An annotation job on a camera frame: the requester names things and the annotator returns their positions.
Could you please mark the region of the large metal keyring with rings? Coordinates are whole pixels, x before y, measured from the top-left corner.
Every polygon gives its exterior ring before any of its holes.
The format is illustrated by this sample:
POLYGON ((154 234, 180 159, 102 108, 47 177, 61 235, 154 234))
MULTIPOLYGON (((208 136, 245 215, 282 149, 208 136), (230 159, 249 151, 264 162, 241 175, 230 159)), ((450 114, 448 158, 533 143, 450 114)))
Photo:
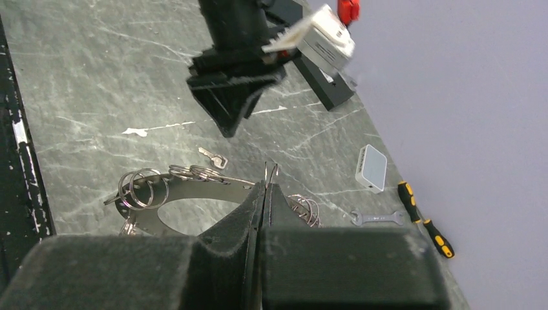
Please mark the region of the large metal keyring with rings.
POLYGON ((114 196, 105 205, 115 204, 125 221, 122 236, 141 230, 152 236, 175 236, 179 232, 164 223, 158 209, 169 202, 188 199, 210 199, 242 204, 254 184, 224 176, 199 165, 170 165, 166 174, 144 168, 124 174, 114 196))

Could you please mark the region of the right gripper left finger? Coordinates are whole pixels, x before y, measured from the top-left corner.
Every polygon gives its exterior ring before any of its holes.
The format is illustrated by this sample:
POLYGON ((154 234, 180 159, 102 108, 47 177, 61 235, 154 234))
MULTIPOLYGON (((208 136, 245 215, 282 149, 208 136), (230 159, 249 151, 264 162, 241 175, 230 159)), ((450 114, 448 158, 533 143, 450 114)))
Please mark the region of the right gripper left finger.
POLYGON ((198 236, 56 236, 36 245, 2 309, 259 309, 265 189, 198 236))

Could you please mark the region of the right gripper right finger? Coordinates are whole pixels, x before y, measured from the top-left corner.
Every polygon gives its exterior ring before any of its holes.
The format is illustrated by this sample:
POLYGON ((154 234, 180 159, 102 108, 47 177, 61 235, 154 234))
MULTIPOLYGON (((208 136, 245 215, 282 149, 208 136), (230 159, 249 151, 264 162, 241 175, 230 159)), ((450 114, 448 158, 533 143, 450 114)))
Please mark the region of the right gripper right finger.
POLYGON ((308 227, 280 187, 261 189, 263 309, 449 309, 433 248, 405 228, 308 227))

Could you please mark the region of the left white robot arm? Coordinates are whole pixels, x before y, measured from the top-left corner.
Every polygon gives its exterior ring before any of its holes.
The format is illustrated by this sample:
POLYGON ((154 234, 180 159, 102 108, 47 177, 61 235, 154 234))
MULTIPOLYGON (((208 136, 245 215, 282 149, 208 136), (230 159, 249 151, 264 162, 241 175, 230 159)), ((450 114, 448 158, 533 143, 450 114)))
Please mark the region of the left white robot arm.
POLYGON ((299 52, 265 53, 285 29, 269 26, 263 1, 200 1, 213 46, 192 59, 187 85, 225 138, 249 118, 263 91, 285 77, 284 65, 299 52))

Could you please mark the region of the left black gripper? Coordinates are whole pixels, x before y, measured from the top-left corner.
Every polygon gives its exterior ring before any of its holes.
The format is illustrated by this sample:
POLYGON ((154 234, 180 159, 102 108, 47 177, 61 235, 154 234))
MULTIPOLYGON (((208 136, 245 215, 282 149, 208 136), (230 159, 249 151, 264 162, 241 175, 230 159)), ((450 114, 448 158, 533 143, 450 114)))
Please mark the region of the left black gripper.
POLYGON ((223 137, 232 138, 262 93, 286 77, 284 65, 299 56, 295 48, 265 52, 259 46, 211 47, 192 58, 187 85, 223 137))

